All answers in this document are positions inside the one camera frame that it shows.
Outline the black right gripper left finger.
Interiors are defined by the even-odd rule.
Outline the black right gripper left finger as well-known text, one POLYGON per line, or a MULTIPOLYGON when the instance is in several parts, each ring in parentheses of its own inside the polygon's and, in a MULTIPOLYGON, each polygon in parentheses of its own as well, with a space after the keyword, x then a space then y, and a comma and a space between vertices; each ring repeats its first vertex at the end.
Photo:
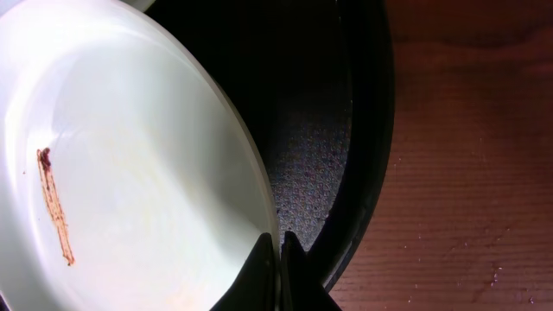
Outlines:
POLYGON ((276 267, 271 235, 262 233, 232 286, 212 311, 274 311, 276 267))

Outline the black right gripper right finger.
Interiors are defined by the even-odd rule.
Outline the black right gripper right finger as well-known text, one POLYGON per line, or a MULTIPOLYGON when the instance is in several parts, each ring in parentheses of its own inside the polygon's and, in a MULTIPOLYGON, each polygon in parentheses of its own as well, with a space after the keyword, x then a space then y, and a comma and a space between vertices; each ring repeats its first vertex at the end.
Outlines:
POLYGON ((290 231, 284 233, 281 280, 282 311, 341 311, 315 279, 301 243, 290 231))

